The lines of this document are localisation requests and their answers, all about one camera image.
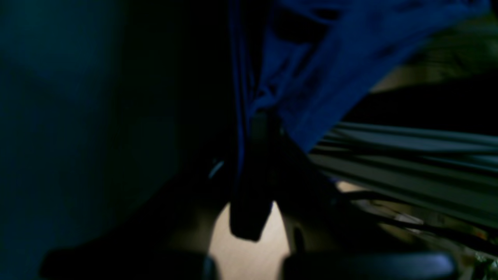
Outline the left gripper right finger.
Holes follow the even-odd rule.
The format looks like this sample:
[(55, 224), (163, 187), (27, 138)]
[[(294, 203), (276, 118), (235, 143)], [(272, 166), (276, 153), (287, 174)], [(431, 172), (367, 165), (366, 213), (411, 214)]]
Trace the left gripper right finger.
[(291, 254), (283, 280), (456, 280), (443, 252), (422, 250), (381, 229), (354, 207), (272, 119), (274, 198)]

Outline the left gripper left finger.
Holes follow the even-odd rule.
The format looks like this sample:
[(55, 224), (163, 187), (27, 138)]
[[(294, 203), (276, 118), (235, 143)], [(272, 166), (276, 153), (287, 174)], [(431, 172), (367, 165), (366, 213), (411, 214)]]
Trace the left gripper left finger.
[(49, 251), (44, 280), (216, 280), (209, 255), (227, 205), (235, 237), (257, 242), (272, 211), (273, 117), (222, 130), (126, 221), (91, 241)]

